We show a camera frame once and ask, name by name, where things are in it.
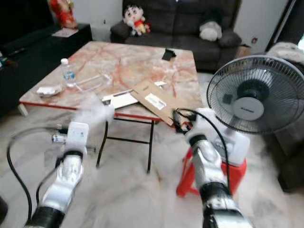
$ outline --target wire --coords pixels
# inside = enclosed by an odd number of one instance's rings
[[[50,176],[52,176],[52,174],[56,171],[57,167],[53,168],[51,170],[51,172],[49,172],[43,179],[42,181],[39,183],[37,190],[36,190],[36,202],[37,202],[37,206],[39,205],[39,192],[40,189],[42,187],[42,185],[48,180],[48,178],[50,178]]]
[[[7,150],[6,150],[6,157],[7,157],[7,160],[8,160],[8,164],[9,164],[9,167],[11,169],[11,171],[13,172],[13,174],[15,175],[15,177],[17,178],[18,182],[20,183],[22,189],[24,190],[26,196],[27,196],[27,200],[28,200],[28,219],[27,219],[27,222],[30,221],[31,219],[31,216],[32,216],[32,199],[30,197],[30,193],[29,193],[29,190],[28,188],[26,187],[26,185],[24,184],[24,182],[22,181],[22,179],[20,178],[20,176],[18,175],[17,171],[15,170],[14,168],[14,165],[11,161],[11,157],[10,157],[10,149],[11,147],[15,144],[15,142],[17,140],[19,140],[20,138],[23,138],[24,136],[27,136],[29,135],[30,133],[37,133],[37,132],[41,132],[41,131],[57,131],[58,128],[55,128],[55,127],[34,127],[34,128],[29,128],[29,129],[26,129],[22,132],[19,132],[15,135],[13,135],[9,141],[9,144],[7,146]]]
[[[222,136],[222,134],[219,132],[218,128],[214,125],[214,123],[208,119],[206,116],[204,116],[203,114],[195,111],[195,110],[191,110],[191,109],[187,109],[187,108],[178,108],[176,109],[176,111],[183,117],[188,118],[187,116],[183,115],[180,111],[186,111],[186,112],[192,112],[196,115],[201,116],[202,118],[204,118],[205,120],[207,120],[207,122],[213,127],[213,129],[217,132],[220,140],[222,141],[222,144],[224,146],[224,151],[225,151],[225,158],[226,158],[226,174],[227,174],[227,185],[228,185],[228,190],[230,192],[230,172],[229,172],[229,161],[228,161],[228,151],[227,151],[227,147],[226,147],[226,143],[225,140]]]

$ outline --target white wall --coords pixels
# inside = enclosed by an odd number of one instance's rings
[[[288,0],[243,0],[234,31],[252,53],[264,52],[282,16]]]
[[[122,19],[122,0],[73,0],[73,2],[76,20],[79,23],[91,24],[93,39],[109,41],[110,27]]]

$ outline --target red stool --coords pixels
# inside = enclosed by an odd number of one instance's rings
[[[193,166],[193,163],[190,161],[191,158],[192,158],[192,149],[189,148],[186,156],[183,158],[184,166],[181,175],[181,180],[176,188],[176,193],[180,197],[185,197],[187,192],[192,192],[196,195],[200,195],[199,192],[192,187],[194,183],[195,168]],[[221,167],[224,174],[226,175],[226,164],[222,163]],[[246,160],[240,167],[229,165],[230,190],[232,195],[237,191],[238,185],[245,176],[246,168],[247,168]]]

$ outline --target stuffed toy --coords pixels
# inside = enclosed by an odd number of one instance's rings
[[[51,0],[50,5],[61,27],[69,29],[77,27],[77,22],[73,17],[74,4],[71,0]]]
[[[128,26],[130,26],[132,30],[132,35],[138,35],[150,32],[150,26],[145,24],[146,20],[143,16],[143,9],[137,6],[127,6],[123,13],[123,21]]]
[[[216,41],[222,38],[222,28],[220,26],[223,15],[220,10],[208,11],[199,26],[199,37],[208,41]]]
[[[283,58],[294,63],[304,65],[304,52],[296,44],[279,42],[276,43],[266,54],[277,58]]]

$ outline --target plastic water bottle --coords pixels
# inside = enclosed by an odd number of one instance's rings
[[[61,69],[62,69],[63,78],[66,81],[66,86],[69,88],[73,88],[76,83],[75,74],[72,71],[72,68],[68,63],[67,58],[61,59]]]

